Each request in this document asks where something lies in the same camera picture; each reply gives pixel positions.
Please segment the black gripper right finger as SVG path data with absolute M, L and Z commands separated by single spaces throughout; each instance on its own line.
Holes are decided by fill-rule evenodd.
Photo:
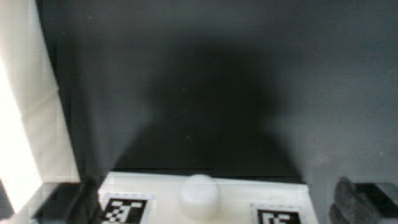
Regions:
M 398 224 L 398 186 L 340 178 L 328 218 L 330 224 Z

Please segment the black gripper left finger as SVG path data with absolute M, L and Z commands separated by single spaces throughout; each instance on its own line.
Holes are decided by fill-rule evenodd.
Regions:
M 60 183 L 33 214 L 37 224 L 100 224 L 99 215 L 95 181 Z

